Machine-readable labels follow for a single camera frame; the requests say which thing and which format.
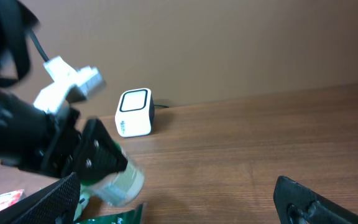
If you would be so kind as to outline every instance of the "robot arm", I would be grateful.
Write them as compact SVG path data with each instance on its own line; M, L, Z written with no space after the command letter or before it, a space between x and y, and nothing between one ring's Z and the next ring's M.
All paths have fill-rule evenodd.
M70 77L63 77L66 68L62 67L61 59L46 62L45 68L55 82L40 92L34 106L1 90L27 75L30 62L25 36L32 34L35 39L31 29L36 23L37 18L18 1L0 0L0 58L7 50L12 54L18 77L17 80L0 78L1 163L57 178L76 172L81 181L100 180L125 170L127 159L100 120L88 120L81 133L75 129L80 112L61 107L64 100L85 100L90 90L102 83L97 69L86 67L76 71L66 64L73 72ZM51 91L51 86L59 87L58 96L52 94L56 91ZM87 161L91 161L92 166L87 166Z

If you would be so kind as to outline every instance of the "bottle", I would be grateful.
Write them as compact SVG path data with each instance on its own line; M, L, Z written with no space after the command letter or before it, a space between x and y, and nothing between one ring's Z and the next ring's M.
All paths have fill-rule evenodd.
M145 176L143 170L126 155L122 147L114 143L128 160L126 170L109 174L99 182L85 186L85 188L87 192L97 195L113 207L124 207L139 195Z

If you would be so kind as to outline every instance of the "red packet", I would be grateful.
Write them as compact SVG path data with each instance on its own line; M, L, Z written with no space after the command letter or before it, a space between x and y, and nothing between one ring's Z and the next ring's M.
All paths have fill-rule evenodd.
M0 211L5 208L14 205L16 202L20 201L25 197L24 190L15 190L9 193L4 193L0 195Z

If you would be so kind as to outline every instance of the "white bracket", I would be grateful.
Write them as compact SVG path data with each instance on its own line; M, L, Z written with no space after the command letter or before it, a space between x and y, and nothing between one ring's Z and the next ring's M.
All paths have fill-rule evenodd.
M46 113L56 114L65 100L70 103L86 101L105 86L95 67L75 70L58 56L44 63L54 82L40 91L33 105Z

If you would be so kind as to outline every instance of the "black plastic part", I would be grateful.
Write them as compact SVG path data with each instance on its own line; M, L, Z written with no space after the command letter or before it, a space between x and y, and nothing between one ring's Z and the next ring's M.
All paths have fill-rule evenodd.
M16 0L0 0L0 68L2 56L9 52L16 64L17 79L0 78L0 87L17 83L30 69L25 33L38 23L38 19Z
M80 132L75 129L75 123L80 112L74 108L62 108L57 114L57 132L42 158L40 170L44 175L53 174L54 177L64 177L62 169L69 157L73 157L75 149L80 143Z
M90 166L87 166L87 160L91 162ZM73 156L73 170L80 180L101 180L109 174L124 171L127 164L128 160L111 139L103 123L99 119L89 119L80 146Z
M73 223L80 199L80 181L71 175L0 211L5 223Z
M0 158L20 164L23 155L47 147L54 135L49 115L0 90Z
M154 101L153 101L153 95L150 96L150 108L149 108L149 118L150 118L150 125L153 125L154 121Z
M281 224L356 224L358 215L300 185L280 176L274 189L274 204Z

